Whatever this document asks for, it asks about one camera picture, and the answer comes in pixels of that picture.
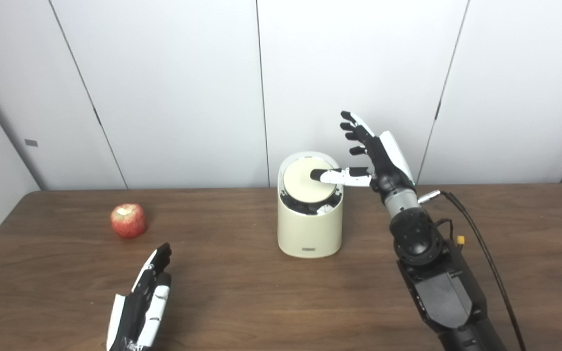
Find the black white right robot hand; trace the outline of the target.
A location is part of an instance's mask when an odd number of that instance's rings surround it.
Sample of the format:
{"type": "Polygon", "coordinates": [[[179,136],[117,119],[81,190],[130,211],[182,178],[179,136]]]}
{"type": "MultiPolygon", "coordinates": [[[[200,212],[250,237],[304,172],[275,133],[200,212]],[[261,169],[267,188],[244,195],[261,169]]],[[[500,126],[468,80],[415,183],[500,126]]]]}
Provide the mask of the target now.
{"type": "Polygon", "coordinates": [[[370,187],[375,193],[386,197],[396,191],[414,190],[415,183],[408,169],[401,163],[395,163],[394,156],[401,156],[400,150],[388,150],[392,147],[392,134],[382,133],[377,136],[370,127],[354,113],[342,111],[341,129],[345,131],[347,140],[356,141],[358,146],[349,149],[353,156],[365,154],[369,157],[372,167],[349,167],[334,169],[313,169],[312,180],[341,186],[370,187]]]}

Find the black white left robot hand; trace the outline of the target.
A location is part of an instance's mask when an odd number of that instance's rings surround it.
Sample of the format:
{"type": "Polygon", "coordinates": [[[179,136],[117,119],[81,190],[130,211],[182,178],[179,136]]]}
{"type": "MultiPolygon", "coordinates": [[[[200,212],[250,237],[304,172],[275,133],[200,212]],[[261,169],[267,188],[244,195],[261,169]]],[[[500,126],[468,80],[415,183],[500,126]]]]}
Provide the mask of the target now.
{"type": "Polygon", "coordinates": [[[172,276],[165,273],[172,250],[155,249],[143,264],[127,296],[115,295],[108,326],[107,351],[150,351],[158,335],[170,294],[172,276]]]}

